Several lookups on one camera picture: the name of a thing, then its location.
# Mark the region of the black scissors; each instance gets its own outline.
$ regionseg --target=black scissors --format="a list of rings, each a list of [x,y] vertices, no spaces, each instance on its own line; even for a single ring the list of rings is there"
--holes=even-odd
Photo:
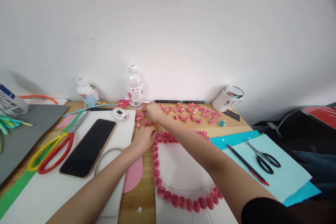
[[[273,174],[274,171],[272,170],[272,168],[266,163],[266,161],[262,158],[264,157],[268,162],[270,162],[272,165],[274,165],[275,167],[278,167],[280,168],[281,165],[280,163],[274,158],[272,157],[270,154],[267,154],[267,153],[263,153],[263,152],[260,152],[258,151],[256,148],[254,148],[252,146],[252,144],[250,144],[248,141],[244,140],[245,143],[247,143],[248,146],[250,146],[254,152],[256,153],[257,155],[257,161],[258,161],[258,164],[261,166],[261,168],[269,173],[269,174]]]

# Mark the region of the person's hand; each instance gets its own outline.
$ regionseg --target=person's hand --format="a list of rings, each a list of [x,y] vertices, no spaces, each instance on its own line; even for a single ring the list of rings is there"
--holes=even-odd
[[[143,109],[146,110],[147,116],[154,123],[159,123],[161,119],[166,117],[158,104],[155,103],[145,103]]]
[[[141,127],[137,136],[133,139],[131,145],[143,155],[152,145],[156,136],[154,126]]]

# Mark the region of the white bottle cap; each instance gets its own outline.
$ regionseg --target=white bottle cap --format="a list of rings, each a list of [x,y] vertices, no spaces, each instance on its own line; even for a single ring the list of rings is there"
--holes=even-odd
[[[84,78],[78,78],[76,80],[78,86],[85,86],[87,84],[89,84],[89,82],[87,80],[85,80]]]
[[[128,65],[128,71],[130,73],[136,73],[138,72],[138,66],[135,64]]]

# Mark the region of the glue bottle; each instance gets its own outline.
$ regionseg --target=glue bottle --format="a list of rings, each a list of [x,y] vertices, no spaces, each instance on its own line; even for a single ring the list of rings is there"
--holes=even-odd
[[[0,116],[16,117],[28,112],[29,104],[0,83]]]
[[[128,65],[128,71],[126,89],[129,105],[131,109],[139,110],[142,109],[142,80],[137,73],[138,66],[130,64]]]
[[[76,82],[78,84],[76,91],[88,107],[102,103],[97,88],[93,84],[90,84],[84,78],[79,78]]]

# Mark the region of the pen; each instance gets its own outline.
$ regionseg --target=pen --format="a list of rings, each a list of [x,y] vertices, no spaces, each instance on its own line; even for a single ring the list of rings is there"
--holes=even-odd
[[[252,172],[252,174],[264,185],[266,186],[270,186],[267,181],[256,171],[253,169],[253,167],[246,162],[245,159],[243,159],[242,156],[240,156],[238,154],[238,152],[236,152],[230,145],[227,144],[227,146],[230,148],[230,150],[248,167],[248,169],[250,170],[250,172]]]
[[[156,103],[205,103],[205,101],[155,100]]]

